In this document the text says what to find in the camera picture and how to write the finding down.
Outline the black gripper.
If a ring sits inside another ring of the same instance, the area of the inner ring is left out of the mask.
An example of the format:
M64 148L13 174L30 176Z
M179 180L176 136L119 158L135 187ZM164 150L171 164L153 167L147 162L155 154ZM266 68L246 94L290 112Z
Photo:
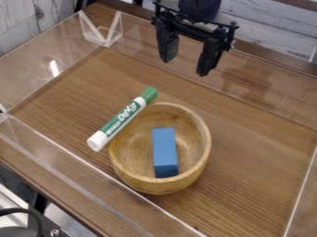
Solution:
M196 74L203 77L216 67L223 49L230 51L239 23L220 12L220 1L153 1L153 19L174 25L178 33L203 42ZM168 63L178 54L179 37L171 26L159 21L156 24L157 53Z

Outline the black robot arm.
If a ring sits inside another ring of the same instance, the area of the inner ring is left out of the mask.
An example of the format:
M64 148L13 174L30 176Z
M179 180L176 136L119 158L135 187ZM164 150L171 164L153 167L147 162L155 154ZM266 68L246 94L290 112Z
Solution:
M219 13L222 0L152 0L157 54L164 63L178 54L179 36L203 44L195 73L204 77L216 68L223 51L234 44L238 22Z

